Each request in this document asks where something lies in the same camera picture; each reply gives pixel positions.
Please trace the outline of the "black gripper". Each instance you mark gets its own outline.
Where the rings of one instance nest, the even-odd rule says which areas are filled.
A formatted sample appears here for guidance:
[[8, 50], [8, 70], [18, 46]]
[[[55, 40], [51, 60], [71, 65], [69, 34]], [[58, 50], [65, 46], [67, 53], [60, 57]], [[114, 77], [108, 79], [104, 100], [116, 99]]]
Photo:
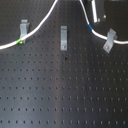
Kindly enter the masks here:
[[93, 22], [100, 23], [101, 19], [107, 18], [107, 4], [119, 0], [91, 0]]

